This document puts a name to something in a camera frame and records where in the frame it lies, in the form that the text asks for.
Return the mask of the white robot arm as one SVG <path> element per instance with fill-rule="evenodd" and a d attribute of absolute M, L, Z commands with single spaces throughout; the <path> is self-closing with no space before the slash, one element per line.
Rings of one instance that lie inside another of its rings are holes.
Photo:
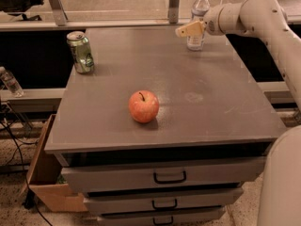
<path fill-rule="evenodd" d="M 235 34 L 261 40 L 301 109 L 301 39 L 277 0 L 224 4 L 176 29 L 179 37 Z M 273 144 L 263 172 L 257 226 L 301 226 L 301 125 Z"/>

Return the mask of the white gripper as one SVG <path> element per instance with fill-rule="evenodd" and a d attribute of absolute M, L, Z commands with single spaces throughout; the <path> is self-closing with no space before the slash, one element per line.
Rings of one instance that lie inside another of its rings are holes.
<path fill-rule="evenodd" d="M 243 33 L 243 25 L 240 20 L 239 3 L 222 4 L 209 9 L 204 16 L 204 22 L 197 20 L 180 26 L 175 30 L 178 37 L 201 36 L 206 31 L 211 35 L 240 35 Z"/>

